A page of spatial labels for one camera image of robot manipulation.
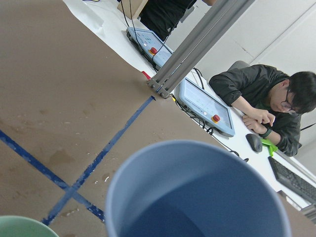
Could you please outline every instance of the man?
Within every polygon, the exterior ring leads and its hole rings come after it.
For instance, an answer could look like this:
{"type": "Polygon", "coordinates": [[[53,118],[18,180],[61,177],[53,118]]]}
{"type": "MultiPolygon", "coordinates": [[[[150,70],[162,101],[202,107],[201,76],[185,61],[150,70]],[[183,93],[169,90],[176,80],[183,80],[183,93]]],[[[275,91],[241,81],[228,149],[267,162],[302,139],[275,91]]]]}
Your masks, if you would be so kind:
{"type": "MultiPolygon", "coordinates": [[[[197,0],[148,0],[142,12],[140,21],[162,40],[177,27],[187,9],[197,0]]],[[[203,0],[212,6],[216,0],[203,0]]]]}
{"type": "Polygon", "coordinates": [[[266,65],[233,69],[211,78],[209,85],[228,106],[245,115],[247,128],[269,139],[288,156],[297,154],[301,114],[316,107],[316,75],[291,77],[266,65]]]}

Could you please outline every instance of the blue tape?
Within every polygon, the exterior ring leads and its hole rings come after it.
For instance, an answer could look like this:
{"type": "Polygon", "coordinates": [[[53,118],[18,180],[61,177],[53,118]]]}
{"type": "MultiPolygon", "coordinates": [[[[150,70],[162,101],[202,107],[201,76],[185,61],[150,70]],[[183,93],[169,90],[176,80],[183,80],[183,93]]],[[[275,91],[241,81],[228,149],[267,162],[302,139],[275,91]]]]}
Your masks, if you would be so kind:
{"type": "MultiPolygon", "coordinates": [[[[4,132],[0,130],[0,140],[2,140],[6,145],[8,145],[13,151],[15,151],[19,156],[21,156],[24,160],[26,160],[30,165],[40,171],[43,175],[45,175],[49,180],[54,182],[59,188],[64,191],[67,191],[70,186],[55,175],[51,170],[45,167],[41,162],[39,162],[36,158],[34,158],[30,153],[24,150],[20,145],[18,145],[15,141],[13,141],[9,136],[7,136],[4,132]]],[[[75,193],[73,198],[83,204],[87,210],[89,210],[92,214],[97,216],[101,221],[104,222],[104,213],[102,210],[97,208],[95,205],[91,204],[88,200],[86,200],[83,196],[78,193],[75,193]]]]}
{"type": "Polygon", "coordinates": [[[141,114],[141,112],[152,102],[152,100],[155,100],[153,96],[149,97],[144,104],[133,114],[133,116],[127,121],[126,125],[122,130],[117,132],[117,134],[112,138],[112,140],[105,146],[105,148],[99,153],[99,155],[96,157],[96,159],[93,161],[92,164],[90,164],[87,169],[84,171],[84,173],[76,180],[76,182],[67,189],[64,196],[55,204],[55,206],[52,208],[50,213],[48,214],[48,217],[46,219],[43,219],[42,222],[46,225],[49,225],[55,217],[58,215],[58,213],[62,210],[62,208],[65,206],[65,204],[73,197],[73,195],[77,192],[77,190],[84,184],[84,182],[87,180],[87,178],[90,176],[90,174],[94,171],[94,169],[97,167],[97,165],[102,161],[104,156],[111,150],[111,148],[115,145],[115,143],[119,140],[119,138],[126,132],[126,130],[129,128],[129,126],[137,119],[137,117],[141,114]]]}

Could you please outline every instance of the metal post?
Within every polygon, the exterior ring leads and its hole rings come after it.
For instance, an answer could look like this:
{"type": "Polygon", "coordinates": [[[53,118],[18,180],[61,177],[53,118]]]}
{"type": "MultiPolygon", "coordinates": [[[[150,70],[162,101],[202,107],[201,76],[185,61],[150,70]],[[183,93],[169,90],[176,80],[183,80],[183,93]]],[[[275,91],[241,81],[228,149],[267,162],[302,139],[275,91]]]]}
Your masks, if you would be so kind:
{"type": "Polygon", "coordinates": [[[171,91],[254,1],[217,0],[148,82],[148,86],[161,97],[169,97],[171,91]]]}

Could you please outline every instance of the white desk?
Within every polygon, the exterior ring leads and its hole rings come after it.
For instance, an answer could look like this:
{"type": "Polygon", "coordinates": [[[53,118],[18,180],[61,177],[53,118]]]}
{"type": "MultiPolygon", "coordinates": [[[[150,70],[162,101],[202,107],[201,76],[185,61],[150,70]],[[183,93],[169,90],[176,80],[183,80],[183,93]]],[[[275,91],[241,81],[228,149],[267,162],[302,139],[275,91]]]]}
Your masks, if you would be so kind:
{"type": "MultiPolygon", "coordinates": [[[[155,74],[155,71],[152,68],[151,64],[148,63],[147,60],[139,54],[138,50],[126,37],[125,30],[127,28],[127,25],[123,14],[119,10],[117,10],[118,2],[116,0],[107,0],[100,2],[64,0],[64,2],[75,17],[77,17],[83,24],[85,24],[93,33],[95,33],[102,41],[104,41],[109,47],[111,47],[131,66],[140,71],[145,71],[151,77],[155,74]]],[[[133,26],[132,21],[128,18],[126,19],[129,25],[133,26]]],[[[135,28],[146,28],[137,19],[134,19],[133,23],[135,28]]],[[[188,78],[190,78],[192,81],[195,81],[197,84],[200,83],[196,73],[194,72],[189,73],[188,78]]],[[[209,93],[217,97],[217,95],[207,85],[206,80],[204,80],[204,87],[209,93]]],[[[251,165],[257,172],[259,172],[276,192],[283,190],[301,207],[309,205],[309,203],[304,201],[297,194],[276,181],[268,161],[268,148],[264,146],[261,153],[256,153],[252,151],[245,137],[245,135],[247,133],[250,133],[250,131],[244,126],[241,120],[241,113],[235,109],[231,109],[231,112],[236,135],[232,138],[227,138],[215,132],[214,136],[232,150],[237,151],[242,159],[249,158],[248,164],[251,165]]],[[[299,172],[280,155],[274,154],[274,158],[287,168],[291,169],[292,171],[312,183],[309,178],[299,172]]]]}

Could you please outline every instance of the black keyboard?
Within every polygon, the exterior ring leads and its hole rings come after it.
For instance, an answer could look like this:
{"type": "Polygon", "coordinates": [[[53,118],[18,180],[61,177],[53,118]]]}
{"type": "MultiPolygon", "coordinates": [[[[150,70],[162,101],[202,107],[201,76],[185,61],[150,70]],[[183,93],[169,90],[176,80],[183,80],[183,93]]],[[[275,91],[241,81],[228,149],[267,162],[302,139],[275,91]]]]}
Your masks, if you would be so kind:
{"type": "Polygon", "coordinates": [[[276,180],[310,203],[316,203],[316,188],[291,170],[269,157],[276,180]]]}

